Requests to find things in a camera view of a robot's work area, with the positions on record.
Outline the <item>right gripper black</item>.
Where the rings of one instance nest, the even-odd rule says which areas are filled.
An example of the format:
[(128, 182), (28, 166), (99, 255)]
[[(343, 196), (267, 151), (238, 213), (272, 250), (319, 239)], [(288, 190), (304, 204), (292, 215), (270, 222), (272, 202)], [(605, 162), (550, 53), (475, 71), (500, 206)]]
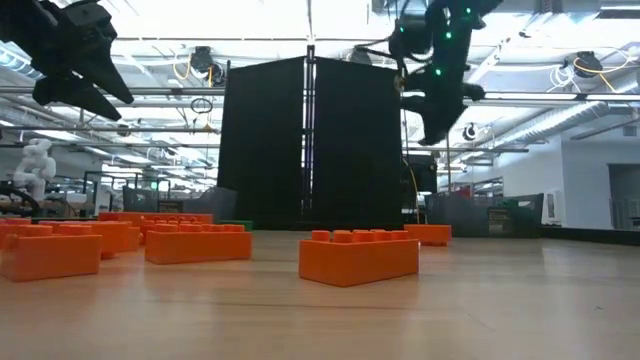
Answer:
[(430, 101), (449, 96), (473, 101), (485, 97), (484, 88), (464, 80), (471, 35), (485, 26), (477, 14), (427, 14), (421, 19), (402, 16), (388, 37), (389, 56), (396, 61), (394, 86), (400, 92), (420, 91), (422, 96), (402, 97), (400, 107), (417, 113), (423, 122), (422, 146), (444, 140), (467, 109), (462, 102)]

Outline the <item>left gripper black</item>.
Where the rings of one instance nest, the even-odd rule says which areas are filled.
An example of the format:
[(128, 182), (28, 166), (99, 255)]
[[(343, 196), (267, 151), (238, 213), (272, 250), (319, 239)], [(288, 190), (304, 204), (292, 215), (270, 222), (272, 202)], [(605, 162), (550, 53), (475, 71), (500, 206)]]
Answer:
[(88, 81), (126, 104), (134, 101), (111, 59), (111, 14), (97, 2), (29, 5), (35, 38), (31, 66), (44, 76), (34, 86), (34, 100), (40, 105), (64, 103), (119, 120), (120, 113)]

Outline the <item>long orange toy brick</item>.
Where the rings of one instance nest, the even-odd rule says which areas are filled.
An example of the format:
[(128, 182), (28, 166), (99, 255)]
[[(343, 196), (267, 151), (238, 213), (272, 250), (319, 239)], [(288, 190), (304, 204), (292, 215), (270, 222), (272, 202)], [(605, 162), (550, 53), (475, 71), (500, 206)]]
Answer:
[(99, 221), (130, 222), (133, 226), (141, 226), (145, 223), (145, 214), (141, 212), (101, 212)]
[(156, 224), (146, 233), (145, 260), (156, 265), (249, 260), (252, 239), (242, 225)]
[(304, 280), (350, 287), (414, 275), (419, 241), (406, 231), (314, 230), (299, 242), (298, 275)]
[(52, 234), (51, 226), (33, 224), (30, 218), (0, 218), (0, 239), (10, 235), (33, 237)]
[(66, 234), (71, 227), (88, 227), (92, 235), (102, 237), (103, 259), (137, 251), (140, 244), (140, 229), (129, 221), (41, 221), (40, 225), (51, 226), (54, 234)]
[(146, 220), (153, 221), (178, 221), (189, 223), (213, 224), (214, 219), (210, 214), (191, 214), (191, 213), (146, 213)]

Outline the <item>black equipment cabinet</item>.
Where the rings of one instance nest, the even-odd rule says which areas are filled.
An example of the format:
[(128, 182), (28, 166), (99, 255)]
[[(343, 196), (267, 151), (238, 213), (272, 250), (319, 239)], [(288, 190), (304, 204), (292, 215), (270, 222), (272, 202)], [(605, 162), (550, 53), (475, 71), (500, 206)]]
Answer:
[(416, 180), (417, 190), (435, 193), (438, 176), (436, 159), (432, 155), (409, 155), (405, 160), (412, 171), (412, 174), (409, 174), (410, 181)]

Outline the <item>white robot figure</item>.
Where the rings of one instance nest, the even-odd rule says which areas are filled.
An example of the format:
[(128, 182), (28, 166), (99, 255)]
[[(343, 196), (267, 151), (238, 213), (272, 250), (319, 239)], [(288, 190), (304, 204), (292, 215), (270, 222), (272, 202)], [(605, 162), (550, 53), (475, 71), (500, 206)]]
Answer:
[(31, 139), (22, 148), (22, 159), (13, 174), (14, 185), (26, 187), (36, 201), (44, 200), (46, 182), (56, 175), (56, 161), (48, 155), (51, 146), (48, 139)]

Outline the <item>grey plastic bin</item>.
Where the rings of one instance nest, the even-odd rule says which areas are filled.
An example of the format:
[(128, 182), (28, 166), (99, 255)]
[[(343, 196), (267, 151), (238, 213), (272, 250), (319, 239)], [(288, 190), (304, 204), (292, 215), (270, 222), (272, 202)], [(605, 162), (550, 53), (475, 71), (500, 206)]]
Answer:
[(234, 190), (211, 187), (193, 199), (161, 199), (155, 190), (123, 188), (124, 212), (205, 214), (213, 222), (232, 220), (238, 193)]
[(425, 197), (427, 223), (450, 225), (454, 237), (537, 238), (543, 207), (543, 193), (513, 197), (438, 193)]

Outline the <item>white appliance box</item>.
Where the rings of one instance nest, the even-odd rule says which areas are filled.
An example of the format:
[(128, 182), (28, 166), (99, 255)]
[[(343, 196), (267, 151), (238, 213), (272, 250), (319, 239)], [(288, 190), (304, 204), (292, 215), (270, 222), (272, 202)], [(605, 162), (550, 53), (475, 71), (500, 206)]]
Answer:
[(562, 192), (551, 190), (544, 194), (542, 223), (561, 226), (564, 220), (564, 199)]

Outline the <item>black folding screen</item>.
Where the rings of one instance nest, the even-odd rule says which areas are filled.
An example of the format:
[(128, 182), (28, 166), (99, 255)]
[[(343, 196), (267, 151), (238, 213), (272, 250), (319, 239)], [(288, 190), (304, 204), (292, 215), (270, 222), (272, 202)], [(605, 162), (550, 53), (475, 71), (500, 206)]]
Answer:
[(397, 229), (403, 207), (392, 69), (305, 56), (234, 68), (218, 186), (263, 230)]

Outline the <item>small orange toy brick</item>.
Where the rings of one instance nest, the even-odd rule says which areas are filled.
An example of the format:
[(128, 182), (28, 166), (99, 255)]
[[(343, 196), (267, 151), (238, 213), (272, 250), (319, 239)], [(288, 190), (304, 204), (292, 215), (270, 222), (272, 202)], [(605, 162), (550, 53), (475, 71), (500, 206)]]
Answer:
[(57, 234), (48, 225), (18, 225), (0, 251), (0, 275), (26, 282), (99, 272), (102, 236), (75, 226)]

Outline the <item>silver ventilation duct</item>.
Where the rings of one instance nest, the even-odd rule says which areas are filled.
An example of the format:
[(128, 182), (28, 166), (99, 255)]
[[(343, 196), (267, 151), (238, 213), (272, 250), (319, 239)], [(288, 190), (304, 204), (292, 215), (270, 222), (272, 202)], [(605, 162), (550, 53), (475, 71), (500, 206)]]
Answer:
[(531, 144), (611, 113), (612, 107), (604, 101), (584, 102), (564, 109), (551, 110), (497, 137), (488, 148)]

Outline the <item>black aluminium table frame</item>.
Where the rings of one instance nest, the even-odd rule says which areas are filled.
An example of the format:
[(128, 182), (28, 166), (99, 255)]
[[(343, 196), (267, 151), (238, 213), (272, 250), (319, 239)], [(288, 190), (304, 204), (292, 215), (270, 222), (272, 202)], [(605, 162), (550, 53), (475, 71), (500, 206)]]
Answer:
[(640, 247), (640, 231), (541, 226), (540, 236), (548, 239)]

